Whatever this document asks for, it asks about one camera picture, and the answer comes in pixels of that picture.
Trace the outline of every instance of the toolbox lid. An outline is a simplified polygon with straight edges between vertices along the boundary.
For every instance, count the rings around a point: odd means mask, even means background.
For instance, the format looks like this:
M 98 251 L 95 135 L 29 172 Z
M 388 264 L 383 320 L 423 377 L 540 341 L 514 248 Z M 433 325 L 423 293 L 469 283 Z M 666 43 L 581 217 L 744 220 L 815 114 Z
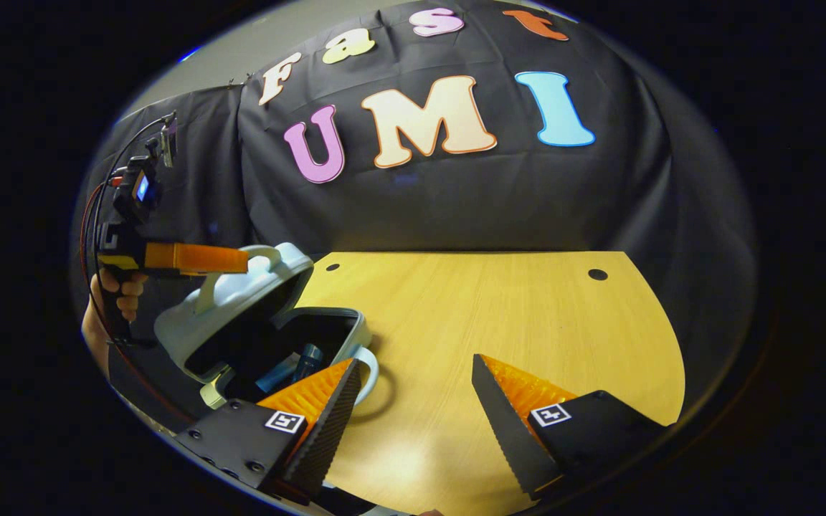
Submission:
M 276 303 L 271 317 L 291 310 L 298 303 L 314 262 L 295 245 L 249 245 L 246 274 L 208 274 L 202 287 L 191 292 L 155 320 L 155 336 L 171 360 L 190 378 L 207 384 L 226 366 L 212 346 L 204 348 L 213 335 L 239 314 L 261 300 Z M 198 355 L 198 366 L 190 360 Z

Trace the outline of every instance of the black cloth backdrop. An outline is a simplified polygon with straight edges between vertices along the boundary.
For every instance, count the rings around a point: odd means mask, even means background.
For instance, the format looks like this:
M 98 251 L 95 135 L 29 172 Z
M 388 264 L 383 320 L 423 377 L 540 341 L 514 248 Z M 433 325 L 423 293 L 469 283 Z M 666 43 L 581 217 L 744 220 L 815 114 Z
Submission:
M 417 36 L 410 14 L 444 6 L 465 21 L 458 32 Z M 528 10 L 551 20 L 569 42 L 547 39 L 502 10 Z M 324 64 L 325 43 L 365 27 L 376 46 Z M 258 105 L 262 73 L 293 52 L 279 95 Z M 558 72 L 584 127 L 596 141 L 548 146 L 537 138 L 541 111 L 518 72 Z M 473 97 L 491 150 L 449 154 L 437 146 L 403 166 L 379 169 L 371 112 L 361 101 L 391 88 L 423 105 L 430 86 L 450 75 L 476 79 Z M 326 159 L 309 118 L 324 105 L 346 163 L 328 183 L 301 176 L 283 138 L 304 121 L 312 156 Z M 757 251 L 744 190 L 708 121 L 651 66 L 586 24 L 521 6 L 478 0 L 412 2 L 348 20 L 283 52 L 243 86 L 179 95 L 118 122 L 92 162 L 87 194 L 124 142 L 148 121 L 177 109 L 181 157 L 161 172 L 166 196 L 143 228 L 146 236 L 190 244 L 239 247 L 292 242 L 306 254 L 334 251 L 623 251 L 665 308 L 685 360 L 685 411 L 701 400 L 734 359 L 754 309 Z M 440 130 L 439 142 L 445 138 Z M 142 153 L 141 144 L 134 153 Z M 78 235 L 72 235 L 77 242 Z M 79 313 L 85 284 L 74 274 Z M 151 326 L 200 280 L 150 280 L 133 324 Z M 160 348 L 132 358 L 194 415 L 207 412 L 197 382 Z M 111 355 L 120 392 L 155 419 L 181 422 L 129 378 Z

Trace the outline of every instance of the small screen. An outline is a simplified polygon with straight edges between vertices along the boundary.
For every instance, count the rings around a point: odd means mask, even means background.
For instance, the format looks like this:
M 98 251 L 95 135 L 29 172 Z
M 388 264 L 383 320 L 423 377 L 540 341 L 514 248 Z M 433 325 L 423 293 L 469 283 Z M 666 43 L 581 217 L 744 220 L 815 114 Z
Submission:
M 138 184 L 136 199 L 138 202 L 145 202 L 145 193 L 148 192 L 148 177 L 142 176 L 142 181 Z

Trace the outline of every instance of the pink letter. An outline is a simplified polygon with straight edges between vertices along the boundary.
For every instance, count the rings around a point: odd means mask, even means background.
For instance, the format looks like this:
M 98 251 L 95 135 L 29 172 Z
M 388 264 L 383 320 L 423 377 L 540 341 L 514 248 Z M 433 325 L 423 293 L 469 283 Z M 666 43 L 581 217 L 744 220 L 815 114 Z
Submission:
M 454 13 L 455 11 L 444 7 L 413 13 L 413 16 L 410 16 L 410 23 L 416 26 L 413 32 L 427 38 L 461 30 L 465 23 L 459 17 L 452 16 Z
M 340 142 L 340 134 L 337 126 L 333 123 L 333 115 L 337 112 L 334 105 L 325 105 L 311 115 L 311 121 L 321 128 L 321 136 L 324 137 L 324 144 L 327 146 L 327 163 L 317 164 L 311 158 L 311 150 L 308 149 L 308 141 L 305 140 L 305 122 L 298 122 L 288 131 L 285 131 L 285 141 L 292 147 L 292 156 L 295 156 L 295 164 L 305 179 L 311 183 L 327 183 L 340 176 L 346 160 L 343 156 L 343 144 Z

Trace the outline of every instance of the finger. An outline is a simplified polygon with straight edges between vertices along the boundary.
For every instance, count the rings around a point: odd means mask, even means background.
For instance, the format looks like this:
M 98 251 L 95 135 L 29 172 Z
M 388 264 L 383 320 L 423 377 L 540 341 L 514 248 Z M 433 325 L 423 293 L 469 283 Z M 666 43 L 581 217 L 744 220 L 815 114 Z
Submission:
M 138 297 L 119 297 L 117 299 L 117 307 L 119 310 L 137 310 Z
M 127 281 L 123 284 L 124 296 L 141 296 L 144 290 L 142 284 L 135 281 Z
M 95 279 L 92 279 L 94 283 L 98 283 L 98 277 L 95 275 Z M 108 290 L 108 292 L 117 292 L 120 285 L 117 283 L 117 278 L 114 278 L 114 274 L 111 271 L 108 271 L 108 268 L 103 267 L 101 269 L 101 283 L 104 285 L 104 288 Z

